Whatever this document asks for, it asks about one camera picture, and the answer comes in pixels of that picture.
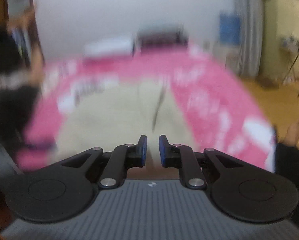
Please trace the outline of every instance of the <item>white object on bed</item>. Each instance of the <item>white object on bed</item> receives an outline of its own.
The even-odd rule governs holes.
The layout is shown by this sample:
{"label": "white object on bed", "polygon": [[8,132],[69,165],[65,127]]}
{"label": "white object on bed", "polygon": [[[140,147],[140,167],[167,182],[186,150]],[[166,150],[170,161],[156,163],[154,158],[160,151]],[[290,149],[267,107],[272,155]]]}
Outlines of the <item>white object on bed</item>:
{"label": "white object on bed", "polygon": [[84,57],[103,58],[126,56],[133,53],[134,40],[130,37],[117,37],[90,43],[84,47]]}
{"label": "white object on bed", "polygon": [[147,136],[145,168],[128,170],[130,179],[175,179],[178,170],[163,168],[159,152],[159,136],[166,134],[170,143],[197,145],[187,127],[182,112],[175,103],[171,91],[167,91],[155,116],[162,85],[154,82],[121,84],[90,95],[80,102],[60,129],[58,150],[52,162],[71,157],[92,147],[102,147],[104,152],[126,143],[137,143],[142,134]]}

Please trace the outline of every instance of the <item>person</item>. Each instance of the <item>person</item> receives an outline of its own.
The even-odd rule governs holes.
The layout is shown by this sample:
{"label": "person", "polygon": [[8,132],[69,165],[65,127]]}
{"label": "person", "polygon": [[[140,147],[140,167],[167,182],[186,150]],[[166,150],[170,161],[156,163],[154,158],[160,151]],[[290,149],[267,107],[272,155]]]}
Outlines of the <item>person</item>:
{"label": "person", "polygon": [[[0,144],[12,158],[18,150],[17,145],[22,140],[23,130],[31,117],[44,80],[40,46],[33,45],[30,68],[26,69],[24,59],[11,36],[14,29],[26,30],[29,27],[34,12],[32,8],[18,19],[0,26]],[[19,78],[19,82],[9,85],[8,78],[13,75]]]}
{"label": "person", "polygon": [[[275,173],[295,184],[299,191],[299,120],[292,123],[285,138],[277,144],[275,151]],[[291,220],[299,227],[299,203]]]}

